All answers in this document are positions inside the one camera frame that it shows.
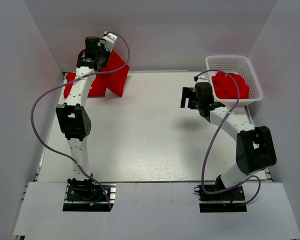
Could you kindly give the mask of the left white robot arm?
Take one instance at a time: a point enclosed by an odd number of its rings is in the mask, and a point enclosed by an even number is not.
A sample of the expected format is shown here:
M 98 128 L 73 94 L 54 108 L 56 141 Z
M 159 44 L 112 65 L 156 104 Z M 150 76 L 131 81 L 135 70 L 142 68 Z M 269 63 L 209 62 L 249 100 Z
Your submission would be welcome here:
M 55 111 L 61 132 L 64 134 L 70 148 L 73 162 L 73 178 L 78 181 L 93 176 L 88 161 L 88 135 L 92 123 L 85 105 L 95 73 L 106 67 L 112 54 L 117 36 L 105 32 L 103 37 L 89 36 L 85 38 L 85 49 L 77 58 L 75 78 L 70 92 L 63 104 L 57 105 Z

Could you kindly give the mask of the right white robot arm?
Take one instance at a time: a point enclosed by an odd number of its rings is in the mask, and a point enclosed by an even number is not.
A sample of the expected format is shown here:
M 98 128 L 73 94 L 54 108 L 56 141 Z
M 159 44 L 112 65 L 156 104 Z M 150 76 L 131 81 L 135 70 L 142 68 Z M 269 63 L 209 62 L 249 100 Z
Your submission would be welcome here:
M 215 180 L 214 191 L 202 191 L 226 200 L 237 188 L 255 174 L 277 163 L 271 131 L 266 126 L 255 126 L 242 121 L 223 103 L 214 100 L 212 86 L 199 82 L 194 87 L 183 87 L 181 108 L 197 110 L 209 123 L 217 126 L 207 151 L 211 151 L 220 130 L 236 142 L 235 164 Z

